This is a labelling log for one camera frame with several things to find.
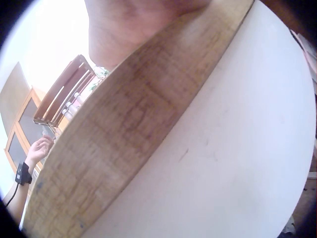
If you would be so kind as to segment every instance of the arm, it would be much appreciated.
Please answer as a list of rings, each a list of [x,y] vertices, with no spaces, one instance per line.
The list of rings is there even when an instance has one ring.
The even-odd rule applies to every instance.
[[[38,141],[34,142],[30,149],[25,163],[29,167],[29,173],[32,175],[36,164],[43,159],[53,146],[53,140],[49,136],[43,136]],[[13,196],[16,189],[17,182],[14,182],[8,194],[4,197],[3,203],[6,205],[10,198]],[[26,183],[23,186],[19,184],[16,194],[7,209],[14,219],[14,221],[19,224],[21,221],[23,209],[25,206],[26,198],[28,195],[29,184]]]

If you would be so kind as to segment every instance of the small bottle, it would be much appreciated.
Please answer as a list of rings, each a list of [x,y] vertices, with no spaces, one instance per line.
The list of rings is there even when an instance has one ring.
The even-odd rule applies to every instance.
[[[67,109],[64,109],[62,114],[67,118],[67,120],[71,120],[73,117],[73,115]]]
[[[84,101],[85,101],[79,93],[75,93],[75,94],[74,94],[74,97],[77,99],[77,101],[78,101],[80,104],[83,104]]]
[[[73,115],[77,112],[77,108],[71,102],[67,102],[66,107],[68,107],[68,111]]]

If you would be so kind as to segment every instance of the person's hand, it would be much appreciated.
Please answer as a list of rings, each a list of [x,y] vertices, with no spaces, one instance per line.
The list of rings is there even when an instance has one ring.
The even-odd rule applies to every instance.
[[[49,153],[53,146],[53,140],[49,136],[43,136],[41,139],[35,141],[30,149],[25,163],[30,170],[35,168],[35,165]]]

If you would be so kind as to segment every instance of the wooden frame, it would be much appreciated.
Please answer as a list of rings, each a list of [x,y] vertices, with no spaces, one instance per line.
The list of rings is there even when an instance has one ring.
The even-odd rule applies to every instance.
[[[16,134],[20,144],[21,144],[21,147],[23,148],[23,151],[25,152],[26,155],[28,155],[28,152],[29,152],[29,149],[31,147],[29,141],[27,140],[23,130],[22,130],[22,127],[19,123],[19,120],[23,114],[23,112],[25,111],[26,109],[26,106],[28,105],[29,101],[30,100],[33,100],[35,105],[37,107],[40,106],[41,104],[41,100],[39,99],[38,95],[36,94],[35,90],[32,88],[30,90],[30,93],[28,94],[28,96],[26,97],[26,99],[24,100],[22,106],[21,106],[21,109],[20,111],[18,112],[15,120],[14,120],[14,123],[13,123],[13,126],[10,130],[10,133],[9,133],[9,136],[8,136],[8,141],[7,141],[7,144],[6,144],[6,147],[4,149],[4,152],[8,158],[8,161],[10,163],[10,166],[13,170],[14,173],[16,173],[17,171],[17,167],[16,165],[14,164],[13,162],[13,159],[11,158],[10,156],[10,153],[9,153],[9,149],[10,149],[10,145],[11,145],[11,142],[12,142],[12,139],[13,139],[13,135]],[[36,165],[35,169],[37,170],[37,172],[39,173],[41,171],[41,169],[43,168],[43,164],[41,162],[38,162],[38,164]]]
[[[87,85],[94,76],[96,75],[84,56],[78,55],[68,64],[43,98],[34,115],[34,122],[58,127],[66,103],[74,97],[78,88]]]

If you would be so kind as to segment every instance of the wooden plank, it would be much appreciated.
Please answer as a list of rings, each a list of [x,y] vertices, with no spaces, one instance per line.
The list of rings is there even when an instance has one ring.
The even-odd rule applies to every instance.
[[[98,219],[187,109],[252,3],[212,1],[118,65],[46,159],[25,214],[29,236],[79,237]]]
[[[58,96],[53,101],[52,105],[50,106],[49,110],[47,111],[47,114],[45,115],[45,121],[52,121],[54,115],[56,114],[57,110],[65,100],[65,98],[68,96],[68,94],[71,92],[73,87],[76,85],[76,83],[83,77],[83,75],[87,72],[87,68],[85,65],[82,65],[80,68],[78,68],[75,73],[72,75],[70,79],[67,80],[67,82],[64,84],[63,89],[58,94]]]
[[[53,86],[50,88],[48,93],[45,95],[45,97],[42,100],[41,105],[37,109],[35,113],[35,118],[42,118],[44,114],[46,113],[47,109],[53,102],[55,96],[58,94],[58,92],[61,90],[61,88],[65,85],[65,83],[69,80],[69,78],[76,72],[78,67],[81,65],[81,55],[78,55],[72,62],[68,64],[66,69],[62,72],[62,74],[58,77],[58,79],[55,81]]]
[[[69,93],[68,97],[65,99],[65,101],[63,102],[63,104],[59,107],[58,109],[58,114],[56,114],[54,116],[54,118],[52,119],[52,124],[55,125],[55,126],[58,126],[59,125],[59,122],[61,121],[62,117],[63,117],[63,114],[62,114],[62,110],[65,108],[66,106],[66,103],[67,102],[73,102],[74,100],[74,94],[76,92],[80,92],[80,90],[82,88],[84,88],[90,81],[91,79],[93,78],[93,76],[95,76],[95,73],[92,71],[92,72],[89,72],[87,73],[82,79],[81,81],[79,82],[79,86],[78,87],[74,87],[72,89],[72,91]]]

